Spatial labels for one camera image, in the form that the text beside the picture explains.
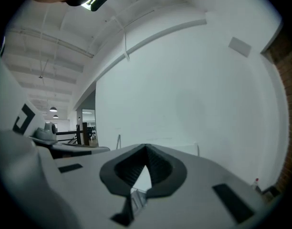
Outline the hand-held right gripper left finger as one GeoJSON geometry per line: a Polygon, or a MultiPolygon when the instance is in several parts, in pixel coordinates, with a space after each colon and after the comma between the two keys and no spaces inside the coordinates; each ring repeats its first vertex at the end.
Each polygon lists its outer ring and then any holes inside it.
{"type": "Polygon", "coordinates": [[[145,229],[142,206],[135,216],[131,189],[145,163],[145,145],[57,159],[65,184],[84,211],[85,229],[145,229]]]}

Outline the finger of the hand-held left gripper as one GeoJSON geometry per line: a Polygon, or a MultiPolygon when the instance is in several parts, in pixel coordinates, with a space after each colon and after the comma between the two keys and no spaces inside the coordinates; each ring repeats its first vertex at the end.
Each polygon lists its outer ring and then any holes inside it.
{"type": "Polygon", "coordinates": [[[54,144],[50,146],[50,153],[54,159],[87,156],[108,152],[108,147],[91,147],[82,145],[54,144]]]}

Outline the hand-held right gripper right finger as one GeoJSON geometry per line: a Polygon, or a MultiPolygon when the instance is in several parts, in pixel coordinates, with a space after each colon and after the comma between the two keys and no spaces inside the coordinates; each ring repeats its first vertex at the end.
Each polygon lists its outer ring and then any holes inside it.
{"type": "Polygon", "coordinates": [[[271,204],[250,184],[219,164],[172,148],[156,148],[182,161],[187,177],[171,196],[148,199],[134,219],[135,229],[249,229],[271,212],[271,204]],[[213,189],[219,184],[230,187],[253,216],[238,223],[213,189]]]}

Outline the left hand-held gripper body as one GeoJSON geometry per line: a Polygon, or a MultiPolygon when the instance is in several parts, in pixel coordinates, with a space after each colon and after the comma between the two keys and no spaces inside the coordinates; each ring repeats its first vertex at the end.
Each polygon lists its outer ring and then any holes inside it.
{"type": "Polygon", "coordinates": [[[13,131],[45,145],[57,143],[55,125],[28,100],[0,56],[0,131],[13,131]]]}

